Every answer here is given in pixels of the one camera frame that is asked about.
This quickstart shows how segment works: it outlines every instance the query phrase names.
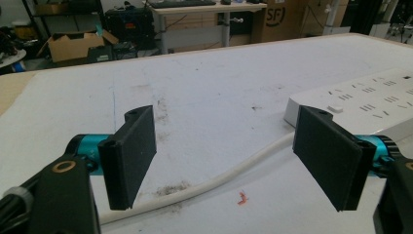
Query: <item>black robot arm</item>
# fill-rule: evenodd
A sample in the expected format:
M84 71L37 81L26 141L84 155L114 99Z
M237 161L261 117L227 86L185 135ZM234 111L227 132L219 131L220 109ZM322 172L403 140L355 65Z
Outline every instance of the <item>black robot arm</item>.
M64 154L0 201L0 233L100 233L90 175L111 210L131 208L156 153L152 106L125 114L114 135L78 135Z
M330 113L300 106L293 150L338 212L357 209L369 173L386 177L376 232L413 233L413 160L391 139L353 136Z

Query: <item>outlet socket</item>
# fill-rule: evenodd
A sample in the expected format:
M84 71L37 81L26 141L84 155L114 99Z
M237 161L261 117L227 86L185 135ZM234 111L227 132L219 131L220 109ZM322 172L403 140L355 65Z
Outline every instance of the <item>outlet socket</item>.
M284 119L294 127L299 105L330 112L353 135L400 140L413 134L413 72L395 68L292 95Z

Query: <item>table surface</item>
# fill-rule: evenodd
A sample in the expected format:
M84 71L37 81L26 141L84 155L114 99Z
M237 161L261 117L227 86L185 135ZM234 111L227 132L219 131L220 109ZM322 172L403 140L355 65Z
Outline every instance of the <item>table surface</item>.
M27 71L0 76L0 115L15 102L28 81L38 71Z
M348 34L45 70L27 73L27 85L27 77L1 76L2 86L25 88L0 116L0 191L52 162L75 135L112 134L126 111L153 104L158 153L138 207L225 173L293 132L282 118L290 95L395 67L413 71L411 47ZM412 142L399 142L405 156ZM100 215L113 215L103 179L93 176L92 185ZM369 177L358 210L337 213L287 147L208 193L102 232L374 233L383 185Z
M184 7L184 8L162 8L155 9L152 11L158 15L178 15L178 14L200 14L200 13L225 13L225 12L244 12L244 11L259 11L263 8L267 8L267 4L259 3L231 3L231 5L222 5L221 3L216 3L211 6L199 6L199 7Z

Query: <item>red mark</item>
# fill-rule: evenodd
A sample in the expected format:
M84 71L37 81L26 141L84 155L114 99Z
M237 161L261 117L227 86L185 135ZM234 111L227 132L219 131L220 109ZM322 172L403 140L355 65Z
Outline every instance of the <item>red mark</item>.
M240 196L241 196L241 201L238 202L238 205L243 205L246 203L246 200L248 200L248 198L245 196L244 192L240 192Z

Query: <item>wall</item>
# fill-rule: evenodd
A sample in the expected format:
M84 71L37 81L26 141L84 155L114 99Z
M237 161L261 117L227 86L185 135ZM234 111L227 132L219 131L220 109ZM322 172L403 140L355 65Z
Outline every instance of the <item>wall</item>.
M30 20L21 0L1 0L0 26L12 26L14 20Z

